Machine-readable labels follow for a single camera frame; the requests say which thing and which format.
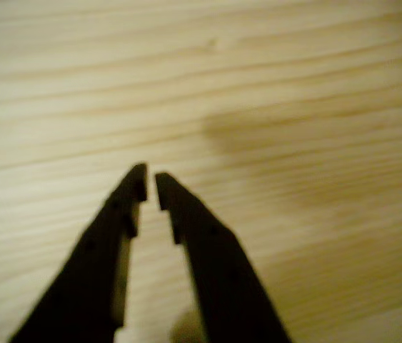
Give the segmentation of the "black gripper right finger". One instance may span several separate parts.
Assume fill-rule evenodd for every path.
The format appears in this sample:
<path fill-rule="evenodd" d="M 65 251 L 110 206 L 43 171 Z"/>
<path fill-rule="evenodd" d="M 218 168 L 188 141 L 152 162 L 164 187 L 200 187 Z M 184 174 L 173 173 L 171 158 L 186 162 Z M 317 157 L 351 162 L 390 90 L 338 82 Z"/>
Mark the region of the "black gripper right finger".
<path fill-rule="evenodd" d="M 235 234 L 169 173 L 156 174 L 161 210 L 189 263 L 209 342 L 290 342 Z"/>

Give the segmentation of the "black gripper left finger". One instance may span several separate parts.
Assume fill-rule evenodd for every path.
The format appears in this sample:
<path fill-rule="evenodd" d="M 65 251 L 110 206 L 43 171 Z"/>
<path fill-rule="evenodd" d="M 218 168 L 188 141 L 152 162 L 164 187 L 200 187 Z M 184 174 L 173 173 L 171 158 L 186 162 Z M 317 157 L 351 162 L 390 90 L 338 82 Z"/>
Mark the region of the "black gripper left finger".
<path fill-rule="evenodd" d="M 145 163 L 126 173 L 11 342 L 114 341 L 125 322 L 131 241 L 146 179 Z"/>

